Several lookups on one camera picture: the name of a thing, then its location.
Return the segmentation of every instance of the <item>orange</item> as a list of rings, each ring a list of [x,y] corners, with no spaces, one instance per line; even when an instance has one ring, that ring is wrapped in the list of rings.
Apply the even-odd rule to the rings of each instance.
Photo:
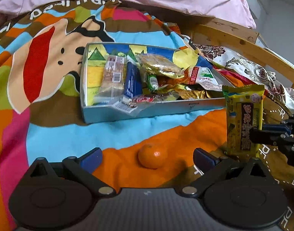
[[[157,169],[163,166],[166,159],[167,151],[159,145],[145,144],[138,151],[138,160],[146,168]]]

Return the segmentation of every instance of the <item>yellow snack package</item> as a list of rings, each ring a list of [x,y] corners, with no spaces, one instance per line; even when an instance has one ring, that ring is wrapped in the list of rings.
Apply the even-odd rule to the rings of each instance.
[[[250,130],[261,130],[263,113],[263,85],[248,85],[239,88],[223,86],[226,99],[227,147],[228,156],[246,161],[259,157],[259,144],[250,141]]]

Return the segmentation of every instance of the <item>blue snack package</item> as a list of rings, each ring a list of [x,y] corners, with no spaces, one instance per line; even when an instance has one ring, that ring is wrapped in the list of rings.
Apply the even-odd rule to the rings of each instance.
[[[127,74],[124,83],[124,95],[132,98],[143,94],[142,81],[139,68],[132,62],[127,62]]]

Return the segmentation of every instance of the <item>plastic wrapper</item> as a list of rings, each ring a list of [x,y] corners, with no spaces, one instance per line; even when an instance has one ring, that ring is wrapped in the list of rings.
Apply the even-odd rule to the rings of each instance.
[[[208,67],[190,67],[188,79],[184,83],[189,85],[200,84],[205,90],[222,91],[222,85],[218,84]]]
[[[109,55],[106,61],[101,86],[94,96],[94,103],[107,104],[124,91],[124,68],[126,59]]]
[[[132,62],[127,62],[127,73],[124,83],[124,95],[134,97],[143,93],[139,68]]]
[[[112,99],[109,104],[115,110],[130,116],[137,116],[139,112],[153,105],[153,102],[175,101],[179,94],[171,91],[165,94],[139,95],[133,98],[120,96]]]
[[[264,85],[233,88],[223,86],[226,98],[227,147],[226,154],[242,161],[259,157],[259,144],[250,141],[250,130],[261,130]]]
[[[177,91],[179,94],[183,90],[190,91],[190,92],[195,91],[197,93],[197,92],[204,90],[204,88],[200,84],[193,84],[193,85],[178,84],[174,87],[174,90]],[[205,99],[206,98],[223,98],[224,97],[224,94],[222,91],[213,91],[213,90],[204,90],[204,91],[205,91],[205,95],[207,96],[207,97],[204,97]],[[200,98],[195,98],[195,96],[191,96],[191,97],[193,99],[203,99],[202,97],[200,97]]]
[[[182,90],[179,91],[178,94],[184,100],[197,100],[197,99],[207,99],[208,96],[206,94],[206,90]]]
[[[138,54],[135,57],[142,67],[150,74],[164,75],[172,79],[185,76],[181,68],[164,56],[156,54]]]
[[[157,77],[155,75],[148,74],[148,77],[147,77],[147,88],[151,92],[154,92],[154,91],[158,90],[159,83],[158,83]]]
[[[172,79],[166,76],[157,76],[157,81],[159,85],[159,90],[163,88],[171,88],[176,86],[177,84],[184,83],[189,79],[189,69],[186,69],[184,71],[184,77],[182,78],[177,78],[177,79]]]

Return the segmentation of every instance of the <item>wrapped biscuit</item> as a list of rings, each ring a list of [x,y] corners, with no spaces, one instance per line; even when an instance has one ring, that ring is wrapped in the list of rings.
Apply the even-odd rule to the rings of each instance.
[[[126,59],[109,55],[103,70],[101,86],[94,96],[94,103],[107,104],[111,98],[120,96],[124,91],[124,70]]]
[[[226,154],[248,160],[259,157],[259,144],[250,140],[250,130],[261,130],[263,112],[263,85],[248,85],[239,88],[223,86],[226,98],[227,147]]]
[[[181,68],[162,55],[138,54],[135,57],[150,74],[164,75],[172,79],[185,76]]]

